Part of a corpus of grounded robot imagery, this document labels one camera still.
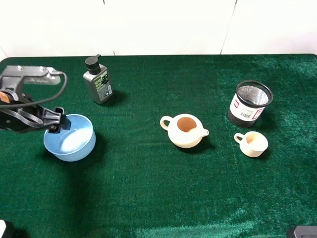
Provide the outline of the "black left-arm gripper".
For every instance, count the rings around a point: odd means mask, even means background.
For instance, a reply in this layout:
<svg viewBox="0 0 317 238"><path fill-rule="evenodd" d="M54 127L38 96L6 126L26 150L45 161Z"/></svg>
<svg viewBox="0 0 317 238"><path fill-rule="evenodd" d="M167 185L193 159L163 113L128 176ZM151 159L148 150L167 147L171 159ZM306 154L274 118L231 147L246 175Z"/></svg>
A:
<svg viewBox="0 0 317 238"><path fill-rule="evenodd" d="M1 106L30 102L33 102L32 99L25 94L19 95L9 89L2 89L0 91ZM62 107L55 107L53 111L46 108L42 109L38 105L0 109L1 130L28 132L31 130L47 129L49 133L60 133L62 130L70 130L70 127L71 121L67 118L65 110Z"/></svg>

